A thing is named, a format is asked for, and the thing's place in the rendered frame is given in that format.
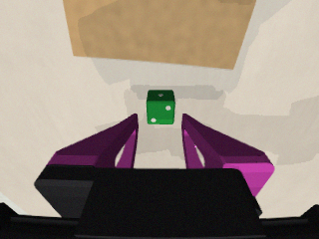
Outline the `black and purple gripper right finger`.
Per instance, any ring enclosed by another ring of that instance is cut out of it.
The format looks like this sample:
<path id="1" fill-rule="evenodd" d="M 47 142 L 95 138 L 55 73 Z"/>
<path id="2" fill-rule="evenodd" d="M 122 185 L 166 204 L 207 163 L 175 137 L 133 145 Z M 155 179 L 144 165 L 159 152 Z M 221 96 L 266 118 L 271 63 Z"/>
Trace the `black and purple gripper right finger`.
<path id="1" fill-rule="evenodd" d="M 253 197 L 274 172 L 274 165 L 265 152 L 208 127 L 188 114 L 182 114 L 181 134 L 186 168 L 203 168 L 196 145 L 205 168 L 240 170 Z"/>

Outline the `tan flat mat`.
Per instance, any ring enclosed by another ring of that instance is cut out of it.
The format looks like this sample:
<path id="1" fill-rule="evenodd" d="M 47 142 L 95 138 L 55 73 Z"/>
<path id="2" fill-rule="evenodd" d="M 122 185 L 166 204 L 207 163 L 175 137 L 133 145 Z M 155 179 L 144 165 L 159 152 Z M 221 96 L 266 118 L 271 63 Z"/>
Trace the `tan flat mat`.
<path id="1" fill-rule="evenodd" d="M 233 70 L 256 0 L 63 0 L 73 55 Z"/>

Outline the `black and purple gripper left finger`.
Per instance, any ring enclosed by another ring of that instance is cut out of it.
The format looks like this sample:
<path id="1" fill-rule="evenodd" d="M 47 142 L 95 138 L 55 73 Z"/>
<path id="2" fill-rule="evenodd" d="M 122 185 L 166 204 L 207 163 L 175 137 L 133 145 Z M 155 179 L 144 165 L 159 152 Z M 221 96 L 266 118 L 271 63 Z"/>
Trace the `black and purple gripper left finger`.
<path id="1" fill-rule="evenodd" d="M 114 126 L 57 150 L 47 165 L 134 168 L 138 133 L 138 114 L 133 114 Z M 122 148 L 124 150 L 116 166 L 116 157 Z"/>

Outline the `green die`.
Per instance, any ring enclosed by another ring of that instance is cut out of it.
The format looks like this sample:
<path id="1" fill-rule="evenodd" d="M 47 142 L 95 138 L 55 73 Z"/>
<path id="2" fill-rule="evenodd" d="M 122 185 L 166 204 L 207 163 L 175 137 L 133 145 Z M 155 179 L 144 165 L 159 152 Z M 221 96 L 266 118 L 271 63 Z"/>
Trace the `green die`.
<path id="1" fill-rule="evenodd" d="M 147 96 L 148 124 L 173 124 L 175 100 L 173 90 L 149 90 Z"/>

